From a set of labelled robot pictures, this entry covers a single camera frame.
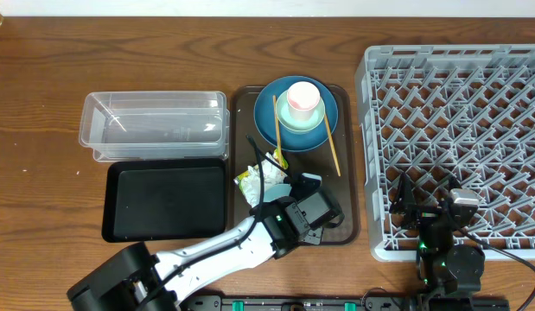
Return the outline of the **pink cup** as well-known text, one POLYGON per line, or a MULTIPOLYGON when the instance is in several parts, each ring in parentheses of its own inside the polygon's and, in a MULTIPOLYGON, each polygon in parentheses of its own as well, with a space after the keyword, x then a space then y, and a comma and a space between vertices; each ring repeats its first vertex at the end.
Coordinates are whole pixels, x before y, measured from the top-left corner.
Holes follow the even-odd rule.
POLYGON ((320 91, 308 81, 296 82, 287 90, 290 115, 296 121, 308 121, 312 117, 320 99, 320 91))

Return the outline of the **light blue bowl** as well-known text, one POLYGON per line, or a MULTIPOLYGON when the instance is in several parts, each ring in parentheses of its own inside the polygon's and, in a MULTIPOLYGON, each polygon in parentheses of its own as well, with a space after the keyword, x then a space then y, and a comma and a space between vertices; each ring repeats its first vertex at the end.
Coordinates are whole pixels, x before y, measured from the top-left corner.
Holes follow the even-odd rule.
POLYGON ((274 185, 264 193, 264 202, 268 203, 279 198, 287 197, 290 195, 291 189, 290 184, 282 183, 274 185))

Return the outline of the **wooden chopstick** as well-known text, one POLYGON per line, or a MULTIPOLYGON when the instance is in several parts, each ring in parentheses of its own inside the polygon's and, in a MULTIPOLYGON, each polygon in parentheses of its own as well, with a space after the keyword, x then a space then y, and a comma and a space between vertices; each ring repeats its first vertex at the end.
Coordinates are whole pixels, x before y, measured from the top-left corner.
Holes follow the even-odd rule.
POLYGON ((327 132, 327 135, 328 135, 328 142, 329 142, 329 146, 330 146, 330 149, 331 149, 331 154, 332 154, 333 161, 334 161, 334 167, 336 169, 337 175, 340 177, 341 176, 340 164, 339 164, 338 156, 337 156, 337 153, 336 153, 336 150, 335 150, 334 141, 333 141, 333 138, 332 138, 332 131, 331 131, 331 128, 330 128, 330 124, 329 124, 328 116, 327 116, 326 112, 324 112, 324 123, 325 123, 326 132, 327 132))
POLYGON ((277 96, 276 95, 272 96, 272 102, 273 102, 273 110, 274 110, 275 131, 276 131, 276 139, 277 139, 277 150, 282 152, 280 129, 279 129, 279 118, 278 118, 278 115, 277 115, 277 96))

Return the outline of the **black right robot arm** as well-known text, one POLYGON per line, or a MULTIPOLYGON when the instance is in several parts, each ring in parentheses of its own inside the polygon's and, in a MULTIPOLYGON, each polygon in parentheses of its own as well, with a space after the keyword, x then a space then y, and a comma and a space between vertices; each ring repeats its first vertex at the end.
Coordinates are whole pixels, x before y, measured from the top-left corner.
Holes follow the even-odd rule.
POLYGON ((410 310, 473 310, 472 294, 481 290, 484 252, 454 243, 454 232, 476 214, 477 194, 449 179, 448 195, 436 206, 420 205, 410 177, 402 173, 390 212, 400 215, 400 226, 418 231, 417 276, 425 288, 411 299, 410 310))

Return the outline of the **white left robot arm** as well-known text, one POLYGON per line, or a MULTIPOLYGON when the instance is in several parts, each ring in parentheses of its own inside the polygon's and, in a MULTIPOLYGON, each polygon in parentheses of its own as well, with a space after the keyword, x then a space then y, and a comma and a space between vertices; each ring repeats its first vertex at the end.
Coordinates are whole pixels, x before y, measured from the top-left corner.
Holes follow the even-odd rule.
POLYGON ((239 270, 253 269, 319 240, 344 213, 318 175, 262 187, 249 217, 231 230, 173 251, 131 244, 67 291, 75 310, 176 310, 194 292, 239 270))

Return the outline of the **white napkin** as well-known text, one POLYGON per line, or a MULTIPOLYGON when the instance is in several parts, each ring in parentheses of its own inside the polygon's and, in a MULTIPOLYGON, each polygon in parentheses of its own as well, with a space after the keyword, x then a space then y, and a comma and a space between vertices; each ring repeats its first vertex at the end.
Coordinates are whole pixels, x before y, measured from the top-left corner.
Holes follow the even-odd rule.
MULTIPOLYGON (((268 190, 274 185, 281 184, 286 177, 286 174, 279 168, 274 167, 270 163, 262 165, 264 172, 264 190, 268 190)), ((248 169, 252 173, 250 176, 244 178, 238 185, 240 192, 244 195, 246 202, 255 207, 259 203, 260 197, 260 174, 258 165, 248 169)))

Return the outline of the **yellow green snack wrapper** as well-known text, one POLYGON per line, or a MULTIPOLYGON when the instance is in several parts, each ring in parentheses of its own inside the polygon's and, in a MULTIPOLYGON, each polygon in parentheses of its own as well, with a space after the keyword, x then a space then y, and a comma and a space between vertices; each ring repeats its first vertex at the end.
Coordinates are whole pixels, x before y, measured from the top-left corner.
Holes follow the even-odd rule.
MULTIPOLYGON (((274 150, 272 153, 271 153, 271 158, 273 160, 276 160, 277 161, 277 164, 280 165, 283 169, 287 169, 289 167, 289 164, 287 163, 287 161, 284 159, 283 155, 282 155, 282 152, 281 151, 278 151, 278 150, 274 150)), ((239 185, 241 183, 242 180, 244 180, 244 178, 250 176, 252 173, 250 172, 249 169, 247 169, 245 172, 241 173, 240 175, 238 175, 237 177, 234 178, 234 182, 239 185)))

